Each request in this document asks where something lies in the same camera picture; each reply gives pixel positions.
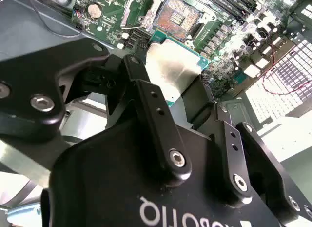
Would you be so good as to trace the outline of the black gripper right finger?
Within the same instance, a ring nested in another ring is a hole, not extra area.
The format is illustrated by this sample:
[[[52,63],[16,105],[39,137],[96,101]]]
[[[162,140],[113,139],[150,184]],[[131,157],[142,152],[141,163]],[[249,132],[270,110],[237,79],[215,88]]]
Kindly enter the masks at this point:
[[[282,164],[246,122],[215,101],[203,75],[182,93],[192,129],[212,140],[211,169],[215,191],[231,207],[263,202],[282,227],[309,227],[312,206]]]

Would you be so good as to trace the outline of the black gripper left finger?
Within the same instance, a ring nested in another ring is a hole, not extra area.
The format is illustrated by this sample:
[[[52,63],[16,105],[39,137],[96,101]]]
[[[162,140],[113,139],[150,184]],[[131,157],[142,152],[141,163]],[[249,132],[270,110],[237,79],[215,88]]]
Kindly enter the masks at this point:
[[[44,185],[67,149],[60,134],[65,107],[89,92],[107,96],[108,121],[137,118],[145,159],[169,187],[184,183],[192,164],[159,86],[142,60],[119,58],[93,39],[79,39],[0,63],[0,139],[30,159],[37,172],[19,173]]]

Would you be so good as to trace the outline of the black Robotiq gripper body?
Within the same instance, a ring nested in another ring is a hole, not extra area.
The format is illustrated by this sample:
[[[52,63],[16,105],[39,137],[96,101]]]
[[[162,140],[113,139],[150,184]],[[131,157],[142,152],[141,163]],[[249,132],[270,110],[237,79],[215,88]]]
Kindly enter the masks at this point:
[[[210,138],[179,128],[190,178],[166,187],[152,146],[136,120],[107,129],[57,160],[41,196],[45,227],[277,227],[257,194],[233,208],[217,190]]]

